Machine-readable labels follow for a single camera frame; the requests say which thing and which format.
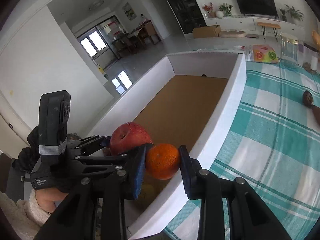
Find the white box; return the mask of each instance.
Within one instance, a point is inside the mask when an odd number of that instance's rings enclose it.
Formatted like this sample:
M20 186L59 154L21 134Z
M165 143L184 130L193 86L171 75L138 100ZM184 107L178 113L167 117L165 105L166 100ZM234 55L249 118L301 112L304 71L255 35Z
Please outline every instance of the white box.
M243 53L202 50L168 54L133 84L95 125L89 135L111 135L121 124L132 122L174 75L228 78L227 85L190 157L209 169L229 132L246 82ZM129 239L151 236L163 230L188 201L180 171L141 214L125 202Z

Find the jar lid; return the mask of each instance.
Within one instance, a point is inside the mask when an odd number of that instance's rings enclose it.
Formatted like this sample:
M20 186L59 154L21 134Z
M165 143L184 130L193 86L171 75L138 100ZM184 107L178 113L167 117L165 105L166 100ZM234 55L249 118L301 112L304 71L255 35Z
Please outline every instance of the jar lid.
M280 33L280 37L291 44L297 45L299 43L298 38L288 33Z

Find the wooden bench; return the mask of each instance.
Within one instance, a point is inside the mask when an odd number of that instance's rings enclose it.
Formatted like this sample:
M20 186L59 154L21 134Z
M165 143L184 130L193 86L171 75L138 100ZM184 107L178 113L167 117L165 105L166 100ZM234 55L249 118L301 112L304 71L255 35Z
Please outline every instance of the wooden bench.
M263 38L266 39L266 27L273 28L273 32L275 33L276 41L278 41L278 34L277 34L277 29L281 30L281 27L279 24L274 24L274 23L264 23L264 22L258 22L258 26L262 27L262 33L263 33Z

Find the television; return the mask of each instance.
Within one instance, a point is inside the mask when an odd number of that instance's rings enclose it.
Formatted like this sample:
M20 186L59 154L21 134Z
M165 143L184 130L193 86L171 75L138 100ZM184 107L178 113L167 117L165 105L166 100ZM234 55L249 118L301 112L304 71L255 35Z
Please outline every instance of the television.
M274 0L237 0L243 14L260 14L278 17Z

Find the person's arm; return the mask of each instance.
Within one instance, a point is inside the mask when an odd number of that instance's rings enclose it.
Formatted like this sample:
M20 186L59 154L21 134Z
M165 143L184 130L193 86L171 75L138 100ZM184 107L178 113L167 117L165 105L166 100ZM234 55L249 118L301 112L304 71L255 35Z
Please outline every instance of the person's arm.
M55 187L36 190L36 199L39 206L49 213L56 209L54 202L64 200L67 195L67 193L63 193Z

